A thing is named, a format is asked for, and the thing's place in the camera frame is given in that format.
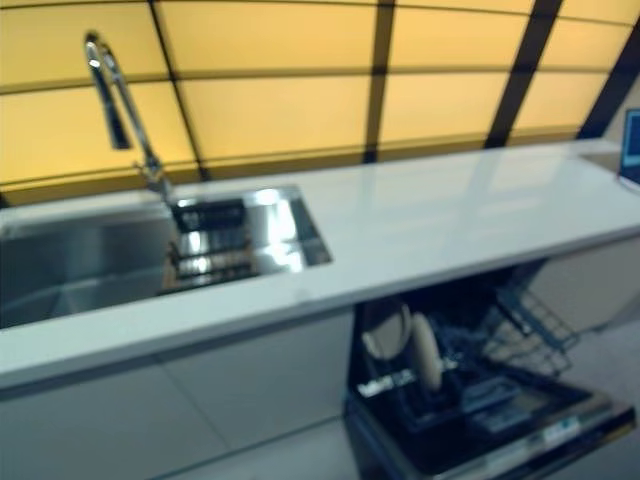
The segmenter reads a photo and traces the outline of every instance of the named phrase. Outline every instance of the open dishwasher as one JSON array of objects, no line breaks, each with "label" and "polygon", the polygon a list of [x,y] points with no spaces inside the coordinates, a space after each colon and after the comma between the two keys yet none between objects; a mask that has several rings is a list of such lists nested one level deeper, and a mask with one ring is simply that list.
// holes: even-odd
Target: open dishwasher
[{"label": "open dishwasher", "polygon": [[558,380],[579,336],[531,264],[360,305],[347,420],[392,478],[541,478],[629,431],[632,407]]}]

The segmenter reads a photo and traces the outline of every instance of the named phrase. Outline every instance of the faucet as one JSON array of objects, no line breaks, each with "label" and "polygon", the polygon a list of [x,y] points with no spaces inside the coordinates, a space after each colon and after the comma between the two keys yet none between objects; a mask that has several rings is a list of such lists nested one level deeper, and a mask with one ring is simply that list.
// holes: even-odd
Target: faucet
[{"label": "faucet", "polygon": [[162,168],[160,159],[153,153],[151,145],[149,144],[149,137],[140,121],[140,116],[133,103],[133,98],[131,98],[131,94],[129,93],[129,87],[127,87],[124,75],[118,66],[118,62],[116,62],[116,57],[113,55],[109,45],[107,45],[100,37],[100,34],[95,31],[89,31],[85,35],[84,49],[93,83],[102,101],[112,147],[118,150],[128,149],[131,148],[131,142],[127,136],[120,114],[118,113],[113,95],[111,95],[111,88],[105,79],[103,65],[106,66],[111,81],[115,83],[118,89],[135,135],[138,138],[138,143],[144,153],[144,162],[142,164],[135,162],[133,166],[138,169],[140,174],[145,178],[147,188],[160,194],[165,204],[172,207],[175,203],[173,199],[173,187]]}]

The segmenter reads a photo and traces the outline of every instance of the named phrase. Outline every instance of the cabinet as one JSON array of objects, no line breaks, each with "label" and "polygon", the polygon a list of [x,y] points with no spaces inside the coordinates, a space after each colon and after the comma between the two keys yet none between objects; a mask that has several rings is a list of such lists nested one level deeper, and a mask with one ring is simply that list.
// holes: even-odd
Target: cabinet
[{"label": "cabinet", "polygon": [[2,480],[138,480],[223,453],[162,369],[136,363],[0,392]]},{"label": "cabinet", "polygon": [[341,415],[352,329],[348,308],[161,358],[234,450]]}]

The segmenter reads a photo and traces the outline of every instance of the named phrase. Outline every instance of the stainless steel sink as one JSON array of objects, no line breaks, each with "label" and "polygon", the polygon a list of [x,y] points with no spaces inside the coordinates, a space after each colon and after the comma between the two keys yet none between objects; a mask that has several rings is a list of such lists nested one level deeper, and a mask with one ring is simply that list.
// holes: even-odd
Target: stainless steel sink
[{"label": "stainless steel sink", "polygon": [[330,261],[296,187],[8,225],[0,328]]}]

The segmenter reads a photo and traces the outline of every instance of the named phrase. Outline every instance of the floor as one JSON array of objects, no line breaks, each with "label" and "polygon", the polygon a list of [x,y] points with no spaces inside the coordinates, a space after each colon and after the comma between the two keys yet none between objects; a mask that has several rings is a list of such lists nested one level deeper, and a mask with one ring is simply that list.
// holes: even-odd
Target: floor
[{"label": "floor", "polygon": [[[601,333],[586,333],[571,351],[566,380],[633,403],[640,414],[640,318]],[[640,479],[640,429],[593,452],[550,480]]]}]

